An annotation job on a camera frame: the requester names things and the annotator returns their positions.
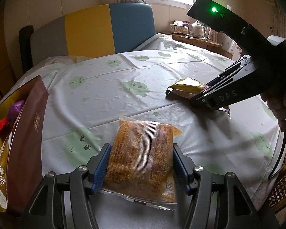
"clear plastic packaging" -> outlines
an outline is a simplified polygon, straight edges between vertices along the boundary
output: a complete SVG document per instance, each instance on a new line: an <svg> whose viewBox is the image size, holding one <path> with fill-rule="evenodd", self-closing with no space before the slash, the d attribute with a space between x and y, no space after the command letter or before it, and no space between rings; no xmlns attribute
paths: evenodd
<svg viewBox="0 0 286 229"><path fill-rule="evenodd" d="M174 209L173 131L169 124L120 119L102 192Z"/></svg>

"tablecloth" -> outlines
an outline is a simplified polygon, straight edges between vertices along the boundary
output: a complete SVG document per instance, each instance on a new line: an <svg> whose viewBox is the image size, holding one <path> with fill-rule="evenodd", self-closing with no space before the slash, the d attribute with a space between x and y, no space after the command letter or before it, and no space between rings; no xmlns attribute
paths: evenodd
<svg viewBox="0 0 286 229"><path fill-rule="evenodd" d="M207 83L233 63L218 54L157 34L134 52L97 59L51 57L28 71L10 93L41 75L49 98L43 123L42 171L73 171L113 143L120 115L179 127L182 152L212 173L236 173L258 209L274 180L267 176L282 144L277 121L260 96L223 111L191 108L167 100L167 87L181 78ZM155 209L98 193L92 207L100 228L181 228L190 197L176 185L177 208ZM71 211L66 196L66 213Z"/></svg>

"teapot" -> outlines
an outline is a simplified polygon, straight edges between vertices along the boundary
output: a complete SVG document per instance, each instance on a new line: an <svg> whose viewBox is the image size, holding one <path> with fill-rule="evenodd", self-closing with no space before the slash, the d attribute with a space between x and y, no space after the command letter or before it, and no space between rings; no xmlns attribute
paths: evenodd
<svg viewBox="0 0 286 229"><path fill-rule="evenodd" d="M204 34L206 33L206 27L202 26L199 23L199 21L196 21L192 25L190 23L187 23L187 24L188 24L188 28L192 34L199 35L199 36L203 37Z"/></svg>

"chair backrest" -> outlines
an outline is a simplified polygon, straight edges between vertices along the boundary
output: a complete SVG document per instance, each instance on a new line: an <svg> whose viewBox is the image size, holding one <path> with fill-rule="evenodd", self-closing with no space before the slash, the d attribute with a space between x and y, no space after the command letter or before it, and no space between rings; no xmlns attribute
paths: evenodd
<svg viewBox="0 0 286 229"><path fill-rule="evenodd" d="M143 3L82 9L36 30L30 39L33 65L53 56L97 58L130 52L155 35L153 11Z"/></svg>

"cartoon face print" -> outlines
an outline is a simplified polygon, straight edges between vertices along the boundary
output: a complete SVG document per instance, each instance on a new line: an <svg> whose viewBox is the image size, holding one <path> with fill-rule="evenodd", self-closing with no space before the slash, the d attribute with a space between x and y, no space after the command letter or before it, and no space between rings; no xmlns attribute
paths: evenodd
<svg viewBox="0 0 286 229"><path fill-rule="evenodd" d="M166 58L169 58L171 56L171 54L168 54L168 53L163 53L163 52L158 52L158 54L162 57L166 57Z"/></svg>
<svg viewBox="0 0 286 229"><path fill-rule="evenodd" d="M272 118L274 121L277 120L277 118L273 115L273 112L263 102L262 102L262 107L270 118Z"/></svg>
<svg viewBox="0 0 286 229"><path fill-rule="evenodd" d="M199 57L195 56L195 55L192 55L192 54L189 54L189 53L187 53L187 55L189 55L192 59L197 59L197 60L201 61L201 59Z"/></svg>
<svg viewBox="0 0 286 229"><path fill-rule="evenodd" d="M145 62L146 60L149 59L149 57L147 57L147 56L142 56L142 55L134 56L134 58L135 58L136 60L139 60L139 61L142 61L142 62Z"/></svg>
<svg viewBox="0 0 286 229"><path fill-rule="evenodd" d="M75 76L70 80L69 87L71 89L79 88L85 82L84 76Z"/></svg>
<svg viewBox="0 0 286 229"><path fill-rule="evenodd" d="M76 64L74 64L74 67L80 67L80 66L83 66L83 62L80 62L80 63L76 63Z"/></svg>
<svg viewBox="0 0 286 229"><path fill-rule="evenodd" d="M75 168L87 164L89 159L101 150L100 140L84 127L79 127L67 134L65 139L65 155Z"/></svg>
<svg viewBox="0 0 286 229"><path fill-rule="evenodd" d="M122 63L120 60L117 60L117 59L109 59L107 61L107 65L108 66L111 66L111 67L116 67L116 66L119 66L120 63Z"/></svg>
<svg viewBox="0 0 286 229"><path fill-rule="evenodd" d="M264 135L262 135L260 132L251 132L250 134L254 138L256 148L268 159L271 159L273 155L272 147L265 139Z"/></svg>
<svg viewBox="0 0 286 229"><path fill-rule="evenodd" d="M210 173L219 174L219 175L226 174L226 172L218 164L205 164L205 165L202 164L201 166Z"/></svg>
<svg viewBox="0 0 286 229"><path fill-rule="evenodd" d="M45 78L53 78L53 77L56 76L56 73L57 73L57 72L51 72L51 73L47 74L47 75L45 76Z"/></svg>
<svg viewBox="0 0 286 229"><path fill-rule="evenodd" d="M134 95L140 95L144 97L147 96L147 93L149 93L149 90L144 83L136 82L134 80L128 82L121 82L120 85L126 92Z"/></svg>

